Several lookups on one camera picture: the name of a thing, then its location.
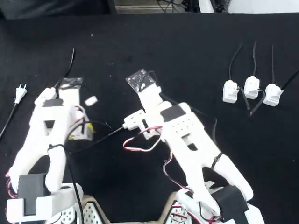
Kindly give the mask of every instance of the red and white wire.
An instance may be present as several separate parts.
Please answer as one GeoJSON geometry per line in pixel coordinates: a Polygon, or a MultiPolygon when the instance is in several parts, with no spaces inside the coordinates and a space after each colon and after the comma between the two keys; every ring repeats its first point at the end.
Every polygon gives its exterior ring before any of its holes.
{"type": "MultiPolygon", "coordinates": [[[[182,208],[181,205],[173,205],[172,208],[182,208]]],[[[198,222],[199,224],[201,224],[200,220],[190,211],[187,211],[188,215],[191,216],[192,218],[194,218],[196,220],[196,222],[198,222]]],[[[213,224],[214,222],[217,222],[221,219],[221,217],[219,217],[218,219],[215,219],[214,221],[210,221],[209,224],[213,224]]]]}
{"type": "Polygon", "coordinates": [[[17,194],[14,194],[11,190],[10,190],[10,185],[11,185],[11,180],[10,178],[7,180],[6,182],[6,189],[7,189],[7,192],[8,192],[8,195],[11,197],[11,198],[16,198],[18,195],[17,194]]]}
{"type": "Polygon", "coordinates": [[[167,176],[173,183],[175,183],[176,185],[178,185],[180,188],[186,189],[186,190],[188,190],[188,191],[190,191],[190,192],[193,193],[193,191],[192,191],[190,188],[188,188],[188,187],[186,187],[186,186],[180,184],[179,182],[173,180],[173,179],[168,175],[168,173],[166,172],[166,166],[171,162],[171,160],[172,160],[172,158],[173,158],[173,153],[172,153],[171,149],[169,149],[169,152],[170,152],[169,158],[168,158],[168,160],[164,163],[164,165],[163,165],[163,167],[162,167],[162,170],[163,170],[165,176],[167,176]]]}
{"type": "MultiPolygon", "coordinates": [[[[162,128],[162,126],[154,126],[154,127],[148,127],[146,129],[144,129],[143,131],[139,132],[138,135],[147,132],[149,130],[153,130],[153,129],[159,129],[162,128]]],[[[138,147],[128,147],[126,146],[130,141],[132,141],[136,136],[129,138],[127,140],[124,141],[124,143],[122,144],[122,146],[124,147],[124,149],[128,150],[128,151],[133,151],[133,152],[150,152],[152,151],[157,144],[161,141],[161,136],[159,137],[159,139],[153,144],[153,146],[151,148],[148,149],[144,149],[144,148],[138,148],[138,147]]]]}
{"type": "Polygon", "coordinates": [[[199,224],[201,224],[200,220],[192,213],[187,211],[188,215],[191,216],[196,222],[198,222],[199,224]]]}

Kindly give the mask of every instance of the floor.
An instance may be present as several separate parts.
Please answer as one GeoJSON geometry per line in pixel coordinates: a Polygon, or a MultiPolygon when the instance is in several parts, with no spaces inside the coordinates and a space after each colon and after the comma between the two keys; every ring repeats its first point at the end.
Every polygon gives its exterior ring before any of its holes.
{"type": "MultiPolygon", "coordinates": [[[[183,13],[183,7],[174,6],[167,2],[157,0],[114,0],[118,14],[148,14],[148,13],[183,13]]],[[[181,3],[182,0],[174,0],[174,3],[181,3]]]]}
{"type": "MultiPolygon", "coordinates": [[[[224,0],[230,2],[230,13],[294,13],[299,12],[299,0],[224,0]]],[[[118,14],[183,13],[184,7],[157,0],[114,0],[118,14]]]]}

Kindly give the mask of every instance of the white 3d-printed part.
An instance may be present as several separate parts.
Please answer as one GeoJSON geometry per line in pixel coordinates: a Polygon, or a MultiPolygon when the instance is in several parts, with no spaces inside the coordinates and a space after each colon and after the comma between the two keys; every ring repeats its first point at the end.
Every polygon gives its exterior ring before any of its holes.
{"type": "Polygon", "coordinates": [[[97,209],[91,202],[88,202],[83,209],[83,216],[85,224],[103,224],[97,209]]]}

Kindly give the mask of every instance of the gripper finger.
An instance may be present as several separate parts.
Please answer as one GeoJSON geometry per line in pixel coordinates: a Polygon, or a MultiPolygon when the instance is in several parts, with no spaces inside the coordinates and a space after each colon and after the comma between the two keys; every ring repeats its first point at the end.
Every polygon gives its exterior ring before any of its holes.
{"type": "Polygon", "coordinates": [[[253,198],[253,190],[251,186],[226,155],[223,154],[215,163],[214,171],[223,176],[229,184],[238,187],[246,201],[253,198]]]}

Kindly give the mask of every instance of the power plug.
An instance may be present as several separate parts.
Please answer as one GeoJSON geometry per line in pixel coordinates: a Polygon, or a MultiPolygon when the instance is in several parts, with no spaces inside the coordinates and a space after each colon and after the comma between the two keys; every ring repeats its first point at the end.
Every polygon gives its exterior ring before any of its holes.
{"type": "Polygon", "coordinates": [[[248,99],[256,99],[260,88],[260,80],[255,76],[249,76],[245,81],[244,94],[248,99]]]}
{"type": "Polygon", "coordinates": [[[232,80],[226,81],[223,86],[223,102],[234,104],[238,99],[238,92],[239,88],[237,83],[232,80]]]}
{"type": "Polygon", "coordinates": [[[266,87],[265,92],[266,98],[263,100],[263,103],[269,106],[277,106],[280,96],[284,91],[279,86],[271,83],[266,87]]]}

